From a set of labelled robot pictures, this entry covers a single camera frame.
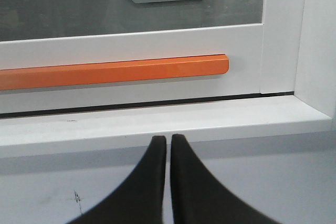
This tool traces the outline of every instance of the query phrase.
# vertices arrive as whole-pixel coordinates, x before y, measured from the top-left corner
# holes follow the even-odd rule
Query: white floor
[[[336,134],[197,142],[209,170],[237,196],[283,224],[336,221]],[[144,147],[0,159],[0,223],[63,224],[113,191]],[[169,163],[164,221],[172,224]]]

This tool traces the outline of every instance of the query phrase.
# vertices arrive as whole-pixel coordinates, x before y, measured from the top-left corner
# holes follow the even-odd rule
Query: white window frame
[[[0,120],[0,157],[336,130],[336,6],[306,0],[295,95]]]
[[[303,4],[264,0],[262,24],[0,42],[0,55],[6,56],[0,69],[215,54],[230,58],[230,71],[223,76],[2,91],[0,113],[293,91]]]

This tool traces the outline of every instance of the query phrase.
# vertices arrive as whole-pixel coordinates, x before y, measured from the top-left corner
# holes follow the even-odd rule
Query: window handle
[[[0,70],[0,90],[224,74],[226,55]]]

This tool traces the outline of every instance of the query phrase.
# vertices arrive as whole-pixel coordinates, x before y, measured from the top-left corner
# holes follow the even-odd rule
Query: white window sill
[[[295,96],[0,120],[0,158],[329,131],[332,119]]]

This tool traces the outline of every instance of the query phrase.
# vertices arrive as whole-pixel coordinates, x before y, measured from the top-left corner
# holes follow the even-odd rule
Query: frosted glass
[[[263,0],[0,0],[0,41],[261,23]]]

